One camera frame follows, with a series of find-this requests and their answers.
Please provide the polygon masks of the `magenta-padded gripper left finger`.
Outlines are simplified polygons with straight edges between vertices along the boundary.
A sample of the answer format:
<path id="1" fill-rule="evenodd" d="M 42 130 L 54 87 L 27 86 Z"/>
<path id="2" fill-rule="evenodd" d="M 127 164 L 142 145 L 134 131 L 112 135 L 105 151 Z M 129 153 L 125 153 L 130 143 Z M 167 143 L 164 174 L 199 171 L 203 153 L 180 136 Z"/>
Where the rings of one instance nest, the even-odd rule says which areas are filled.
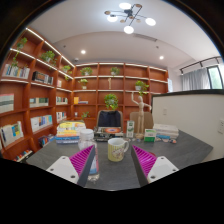
<path id="1" fill-rule="evenodd" d="M 94 156 L 95 146 L 91 145 L 70 157 L 61 156 L 47 169 L 47 171 L 84 187 L 88 179 Z"/>

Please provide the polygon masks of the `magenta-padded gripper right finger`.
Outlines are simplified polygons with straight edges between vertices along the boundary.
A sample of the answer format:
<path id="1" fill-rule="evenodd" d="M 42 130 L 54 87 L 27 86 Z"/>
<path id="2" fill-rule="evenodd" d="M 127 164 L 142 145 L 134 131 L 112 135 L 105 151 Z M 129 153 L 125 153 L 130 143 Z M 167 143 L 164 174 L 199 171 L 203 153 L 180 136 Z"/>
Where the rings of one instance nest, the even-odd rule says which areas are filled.
<path id="1" fill-rule="evenodd" d="M 165 156 L 156 157 L 135 145 L 132 146 L 131 156 L 141 187 L 178 171 Z"/>

